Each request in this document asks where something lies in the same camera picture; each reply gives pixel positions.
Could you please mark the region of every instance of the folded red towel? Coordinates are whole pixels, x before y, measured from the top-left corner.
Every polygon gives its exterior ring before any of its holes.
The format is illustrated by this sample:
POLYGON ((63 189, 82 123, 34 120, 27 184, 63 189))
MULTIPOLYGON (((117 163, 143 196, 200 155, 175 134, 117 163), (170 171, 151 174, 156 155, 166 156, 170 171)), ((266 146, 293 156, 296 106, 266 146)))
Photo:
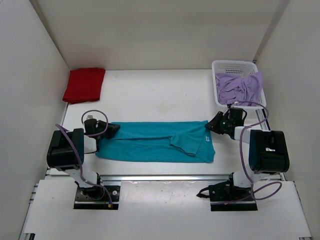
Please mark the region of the folded red towel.
POLYGON ((62 100, 70 104, 98 101, 105 72, 103 68, 97 67, 70 71, 62 100))

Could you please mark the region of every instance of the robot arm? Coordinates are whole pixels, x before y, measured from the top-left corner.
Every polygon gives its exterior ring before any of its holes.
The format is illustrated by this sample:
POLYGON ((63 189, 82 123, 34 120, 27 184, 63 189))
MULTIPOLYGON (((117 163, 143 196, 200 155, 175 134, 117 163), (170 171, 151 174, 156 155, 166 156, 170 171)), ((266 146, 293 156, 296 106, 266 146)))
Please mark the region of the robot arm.
POLYGON ((228 106, 225 113, 218 112, 205 125, 216 134, 228 134, 233 140, 249 144, 248 164, 245 165, 240 149, 242 169, 231 173, 226 182, 210 185, 198 193, 200 198, 210 198, 211 211, 257 210, 255 199, 250 197, 253 184, 270 175, 284 173, 289 168, 284 133, 245 127, 247 113, 243 117, 244 112, 242 108, 228 106), (209 195, 202 194, 204 190, 209 190, 209 195))
MULTIPOLYGON (((244 126, 234 129, 234 140, 240 141, 244 126)), ((289 169, 289 156, 285 135, 282 131, 258 130, 247 128, 244 130, 242 142, 249 144, 249 163, 245 169, 253 183, 289 169)), ((251 182, 244 170, 233 174, 233 184, 240 188, 249 188, 251 182)))
POLYGON ((66 133, 80 157, 81 166, 70 143, 60 130, 53 132, 46 156, 47 164, 50 168, 55 168, 71 176, 83 195, 92 199, 100 199, 104 195, 104 189, 94 185, 101 185, 102 180, 99 174, 94 172, 85 162, 85 154, 99 151, 100 141, 113 138, 120 129, 120 125, 110 123, 107 125, 106 122, 96 120, 89 115, 84 121, 84 127, 85 132, 83 128, 76 128, 66 133), (106 126, 107 130, 99 135, 98 133, 103 132, 106 126))

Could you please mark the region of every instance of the cable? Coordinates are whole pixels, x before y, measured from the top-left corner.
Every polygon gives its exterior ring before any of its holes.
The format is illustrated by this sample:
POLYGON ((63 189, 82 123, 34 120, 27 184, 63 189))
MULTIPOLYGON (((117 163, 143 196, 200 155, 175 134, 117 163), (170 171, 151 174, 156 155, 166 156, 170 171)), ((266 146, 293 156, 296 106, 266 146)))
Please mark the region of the cable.
POLYGON ((72 142, 72 140, 71 140, 70 137, 68 136, 68 134, 67 134, 67 132, 66 132, 67 130, 66 130, 64 127, 60 126, 59 124, 56 124, 55 126, 61 131, 62 135, 63 135, 63 136, 65 137, 65 139, 68 141, 68 143, 70 144, 70 146, 71 146, 71 148, 72 148, 72 150, 73 150, 73 152, 74 152, 74 154, 75 154, 75 157, 76 157, 76 159, 77 159, 77 161, 78 161, 79 168, 80 168, 80 178, 81 178, 81 180, 84 181, 84 182, 85 182, 86 184, 88 184, 88 185, 91 185, 91 186, 94 186, 94 187, 98 187, 98 188, 102 188, 102 189, 105 191, 105 193, 108 195, 108 197, 109 197, 109 205, 110 205, 111 208, 112 208, 112 207, 113 207, 113 205, 112 205, 112 199, 111 199, 111 195, 110 195, 108 189, 107 189, 105 186, 102 186, 102 185, 99 185, 99 184, 94 184, 94 183, 92 183, 92 182, 89 182, 89 181, 87 181, 87 180, 84 178, 84 176, 83 176, 83 167, 82 167, 82 163, 81 163, 81 159, 80 159, 79 153, 78 153, 78 151, 77 151, 74 143, 72 142))
POLYGON ((251 103, 251 104, 256 104, 260 107, 262 107, 265 111, 266 111, 266 116, 263 120, 257 122, 257 123, 254 123, 254 124, 251 124, 249 126, 245 126, 241 133, 240 133, 240 141, 239 141, 239 148, 240 148, 240 158, 241 158, 241 165, 242 165, 242 168, 243 168, 243 171, 244 171, 244 174, 246 176, 246 178, 250 181, 251 183, 251 191, 250 191, 250 195, 244 197, 244 198, 241 198, 241 199, 238 199, 238 200, 234 200, 234 201, 221 201, 221 202, 214 202, 214 203, 211 203, 212 205, 222 205, 222 204, 235 204, 239 201, 243 201, 249 197, 252 197, 252 199, 258 201, 258 200, 265 200, 265 199, 268 199, 272 196, 274 196, 277 192, 280 191, 280 189, 282 188, 282 182, 280 181, 273 181, 273 182, 270 182, 260 188, 258 188, 257 190, 254 191, 254 181, 250 178, 248 172, 247 172, 247 169, 246 169, 246 165, 245 165, 245 159, 244 159, 244 153, 243 153, 243 137, 244 137, 244 133, 247 129, 251 128, 251 127, 254 127, 254 126, 257 126, 257 125, 260 125, 262 123, 264 123, 265 121, 267 121, 268 117, 269 117, 269 111, 268 109, 263 106, 262 104, 260 103, 257 103, 257 102, 254 102, 254 101, 235 101, 234 104, 236 103, 251 103), (262 189, 264 188, 267 188, 271 185, 274 185, 274 184, 279 184, 279 187, 271 194, 269 194, 268 196, 264 196, 264 197, 261 197, 261 198, 256 198, 255 197, 255 193, 261 191, 262 189))
POLYGON ((101 113, 104 117, 105 117, 105 122, 106 122, 106 125, 105 125, 105 129, 101 132, 98 132, 98 133, 95 133, 95 134, 90 134, 90 135, 87 135, 88 137, 96 137, 96 136, 99 136, 101 134, 104 134, 107 129, 108 129, 108 125, 109 125, 109 121, 108 121, 108 118, 107 118, 107 115, 100 111, 100 110, 96 110, 96 109, 93 109, 93 110, 89 110, 89 111, 86 111, 84 114, 82 114, 81 116, 81 123, 84 124, 84 116, 87 114, 87 113, 91 113, 91 112, 97 112, 97 113, 101 113))

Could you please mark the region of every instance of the black mounting plate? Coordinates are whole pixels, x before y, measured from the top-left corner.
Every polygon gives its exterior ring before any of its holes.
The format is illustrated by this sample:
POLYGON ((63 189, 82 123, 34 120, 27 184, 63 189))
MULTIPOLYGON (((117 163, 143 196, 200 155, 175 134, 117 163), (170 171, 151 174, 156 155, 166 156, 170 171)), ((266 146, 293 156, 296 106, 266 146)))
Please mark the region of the black mounting plate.
POLYGON ((119 198, 120 198, 120 186, 119 185, 108 185, 105 186, 108 189, 111 200, 112 208, 108 204, 108 195, 100 200, 93 200, 91 197, 82 194, 80 187, 77 187, 73 209, 95 209, 95 210, 118 210, 119 208, 119 198))

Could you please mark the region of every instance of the white wall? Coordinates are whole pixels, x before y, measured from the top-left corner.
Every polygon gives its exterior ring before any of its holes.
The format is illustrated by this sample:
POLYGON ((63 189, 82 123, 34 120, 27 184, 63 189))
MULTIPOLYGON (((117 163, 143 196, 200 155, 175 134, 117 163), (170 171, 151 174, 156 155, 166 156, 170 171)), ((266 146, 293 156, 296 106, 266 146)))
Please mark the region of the white wall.
POLYGON ((279 3, 37 1, 43 21, 71 69, 108 70, 210 69, 217 59, 252 61, 279 3))
POLYGON ((285 133, 287 177, 295 181, 315 239, 320 239, 319 23, 319 0, 291 0, 257 63, 270 126, 285 133))
POLYGON ((69 69, 28 0, 0 0, 0 239, 19 238, 69 69))

